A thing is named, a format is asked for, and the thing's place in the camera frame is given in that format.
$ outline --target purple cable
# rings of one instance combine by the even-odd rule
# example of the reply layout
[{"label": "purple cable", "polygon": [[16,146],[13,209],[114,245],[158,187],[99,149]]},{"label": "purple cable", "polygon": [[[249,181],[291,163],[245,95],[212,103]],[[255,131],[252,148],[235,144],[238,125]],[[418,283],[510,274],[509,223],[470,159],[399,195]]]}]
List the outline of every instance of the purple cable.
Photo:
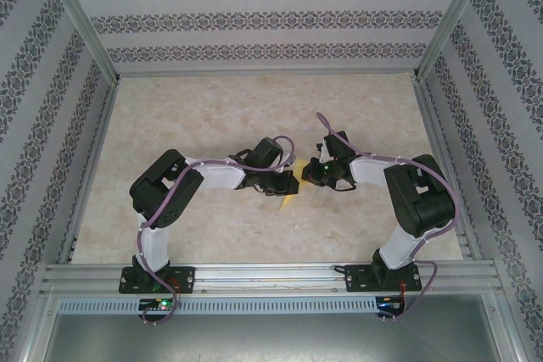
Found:
[{"label": "purple cable", "polygon": [[[443,185],[443,187],[445,187],[445,189],[447,190],[447,192],[451,196],[451,199],[452,199],[452,201],[453,201],[453,203],[455,205],[455,215],[454,215],[451,223],[448,226],[446,226],[445,228],[443,228],[440,231],[436,231],[436,232],[428,235],[421,242],[419,242],[418,245],[411,251],[411,253],[409,253],[409,257],[411,259],[413,259],[413,257],[420,250],[420,248],[422,246],[424,246],[424,243],[426,243],[427,240],[432,239],[433,237],[438,237],[439,235],[443,235],[444,233],[450,231],[452,228],[454,228],[456,226],[456,224],[458,223],[458,221],[460,219],[460,205],[458,203],[459,202],[458,201],[458,195],[456,195],[455,190],[452,189],[451,185],[445,180],[445,178],[443,178],[441,175],[439,175],[437,172],[433,171],[432,169],[430,169],[426,165],[417,163],[416,161],[413,161],[413,160],[403,159],[401,157],[394,158],[394,157],[377,156],[375,154],[364,153],[357,146],[354,146],[351,143],[349,143],[342,136],[340,136],[334,129],[332,129],[332,126],[330,125],[330,122],[328,122],[328,120],[326,119],[326,117],[323,114],[321,114],[320,112],[317,112],[316,117],[321,121],[321,123],[324,125],[324,127],[326,127],[331,134],[336,136],[345,145],[352,148],[356,153],[358,153],[358,154],[360,154],[360,155],[362,155],[364,157],[367,157],[369,159],[373,159],[373,160],[386,161],[386,162],[389,162],[389,163],[394,162],[394,163],[399,163],[399,164],[411,164],[411,165],[414,165],[415,167],[418,167],[422,171],[426,171],[427,173],[429,173],[433,178],[435,178],[437,181],[439,181]],[[415,263],[420,264],[420,265],[432,265],[434,267],[434,272],[432,273],[432,275],[428,279],[428,282],[426,283],[426,285],[424,286],[422,291],[418,294],[418,296],[415,299],[415,301],[413,302],[413,304],[409,307],[409,309],[404,311],[404,313],[402,315],[398,316],[396,318],[396,320],[399,320],[400,318],[403,318],[405,315],[408,315],[411,312],[413,307],[415,307],[415,305],[418,304],[418,302],[421,300],[423,295],[430,288],[430,286],[434,282],[435,277],[438,274],[438,265],[432,260],[416,260]]]},{"label": "purple cable", "polygon": [[[276,141],[278,139],[284,139],[286,140],[287,142],[290,143],[290,147],[291,147],[291,151],[290,151],[290,155],[288,156],[288,159],[286,159],[284,162],[282,163],[279,163],[278,165],[276,165],[275,167],[267,167],[265,169],[260,169],[260,168],[257,168],[257,167],[251,167],[251,166],[248,166],[248,165],[245,165],[245,164],[239,164],[239,163],[232,163],[232,162],[228,162],[228,161],[223,161],[223,160],[203,160],[203,161],[197,161],[196,163],[192,163],[192,164],[189,164],[187,167],[185,167],[181,173],[179,174],[179,176],[177,177],[176,181],[174,182],[173,186],[171,186],[170,188],[170,191],[166,194],[165,198],[164,198],[164,201],[162,201],[162,204],[159,206],[159,208],[155,211],[155,213],[153,214],[153,216],[151,217],[150,220],[148,220],[147,222],[143,223],[140,228],[139,228],[139,232],[137,233],[137,251],[139,252],[139,256],[140,256],[140,259],[142,260],[142,263],[143,263],[143,268],[145,269],[145,271],[147,271],[151,277],[154,278],[155,281],[157,281],[162,287],[165,287],[166,290],[168,290],[171,295],[173,296],[173,305],[171,306],[171,309],[170,309],[170,312],[165,315],[163,318],[161,318],[160,320],[158,321],[153,321],[153,325],[154,326],[157,326],[158,324],[162,324],[166,321],[168,321],[172,316],[173,314],[175,313],[176,309],[177,309],[177,306],[179,304],[179,301],[178,301],[178,298],[177,298],[177,293],[176,291],[173,289],[172,286],[170,286],[168,283],[166,283],[165,281],[163,281],[162,279],[160,279],[160,277],[158,277],[154,272],[153,270],[151,269],[151,267],[149,266],[147,260],[145,259],[145,256],[143,255],[143,244],[142,244],[142,235],[143,235],[143,230],[146,229],[146,228],[149,228],[159,217],[160,215],[162,214],[162,212],[164,211],[164,208],[166,207],[166,205],[168,205],[168,203],[170,202],[171,200],[171,197],[173,196],[173,194],[176,192],[176,189],[179,187],[179,184],[181,183],[183,177],[191,170],[193,169],[194,167],[199,167],[200,165],[206,165],[206,164],[224,164],[225,166],[230,166],[230,167],[234,167],[234,168],[237,168],[237,169],[242,169],[242,170],[251,170],[251,171],[259,171],[259,172],[266,172],[266,171],[274,171],[274,170],[279,170],[281,169],[282,167],[286,166],[286,165],[289,165],[289,164],[292,164],[295,160],[296,160],[296,156],[294,155],[294,142],[293,140],[288,137],[288,136],[285,136],[285,135],[280,135],[280,136],[277,136],[275,137],[273,140]],[[148,312],[148,309],[145,309],[143,311],[143,314],[142,314],[142,320],[143,320],[143,324],[147,324],[149,321],[145,319],[145,316],[147,315],[147,312]]]}]

